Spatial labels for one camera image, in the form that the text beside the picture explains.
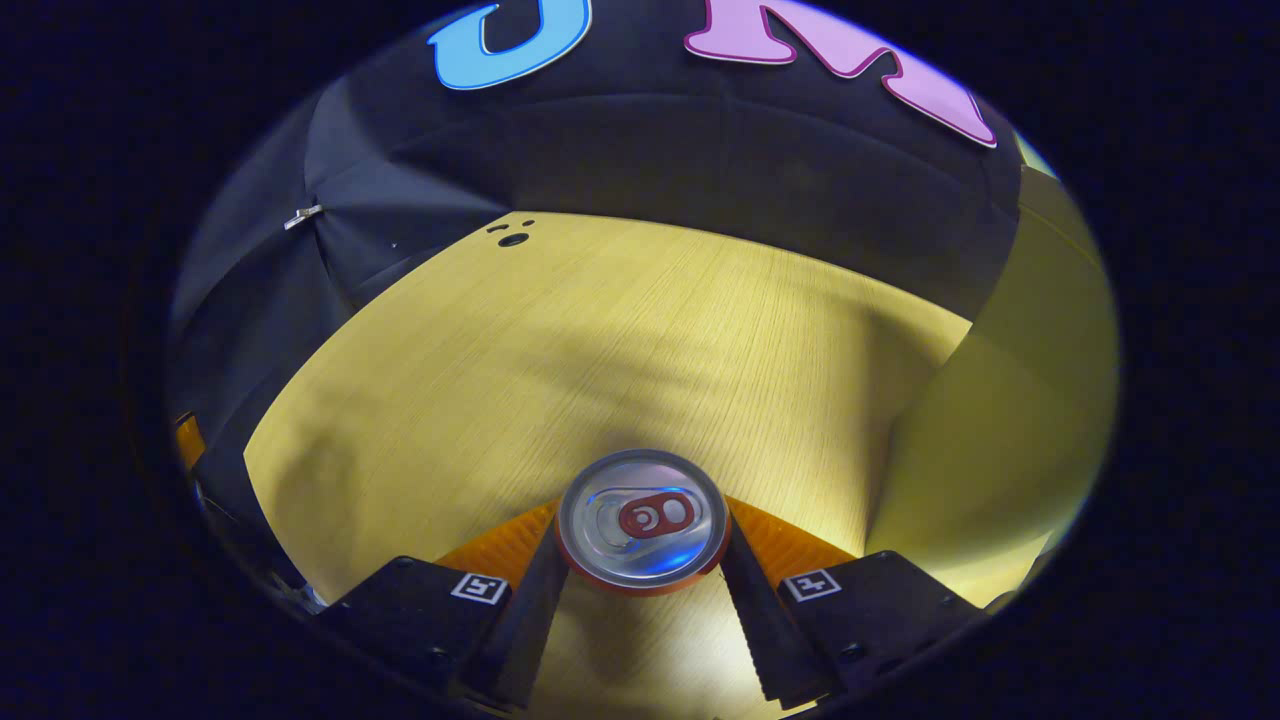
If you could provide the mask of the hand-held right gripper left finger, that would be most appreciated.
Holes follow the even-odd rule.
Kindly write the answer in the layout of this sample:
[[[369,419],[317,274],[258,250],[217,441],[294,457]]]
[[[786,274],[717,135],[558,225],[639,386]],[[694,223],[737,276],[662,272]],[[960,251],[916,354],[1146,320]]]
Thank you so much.
[[[317,624],[375,667],[449,705],[525,710],[568,575],[548,502],[429,562],[398,556]]]

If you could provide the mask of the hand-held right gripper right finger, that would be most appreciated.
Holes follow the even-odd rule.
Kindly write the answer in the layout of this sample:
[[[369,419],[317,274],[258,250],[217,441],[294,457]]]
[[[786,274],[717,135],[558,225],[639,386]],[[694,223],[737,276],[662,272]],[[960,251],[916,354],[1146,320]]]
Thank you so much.
[[[893,551],[858,557],[744,501],[728,501],[721,570],[764,697],[836,706],[947,650],[986,611]]]

